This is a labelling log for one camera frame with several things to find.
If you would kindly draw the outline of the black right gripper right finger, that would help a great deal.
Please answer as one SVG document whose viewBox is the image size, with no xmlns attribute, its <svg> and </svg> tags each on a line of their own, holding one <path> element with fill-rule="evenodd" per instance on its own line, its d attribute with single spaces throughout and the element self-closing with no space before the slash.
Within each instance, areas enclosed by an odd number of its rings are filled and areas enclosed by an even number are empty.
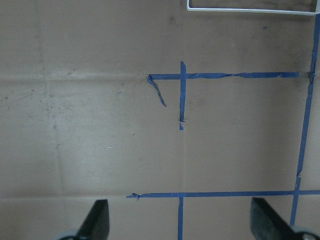
<svg viewBox="0 0 320 240">
<path fill-rule="evenodd" d="M 256 240 L 303 240 L 303 233 L 293 229 L 264 198 L 253 197 L 250 207 L 250 230 Z"/>
</svg>

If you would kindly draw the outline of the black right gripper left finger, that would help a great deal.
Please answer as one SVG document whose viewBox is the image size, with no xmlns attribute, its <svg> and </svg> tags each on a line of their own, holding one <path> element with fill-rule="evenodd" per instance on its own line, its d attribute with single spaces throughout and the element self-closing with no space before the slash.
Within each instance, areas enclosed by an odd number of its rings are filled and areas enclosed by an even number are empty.
<svg viewBox="0 0 320 240">
<path fill-rule="evenodd" d="M 107 199 L 96 200 L 75 235 L 76 240 L 107 240 L 110 233 Z"/>
</svg>

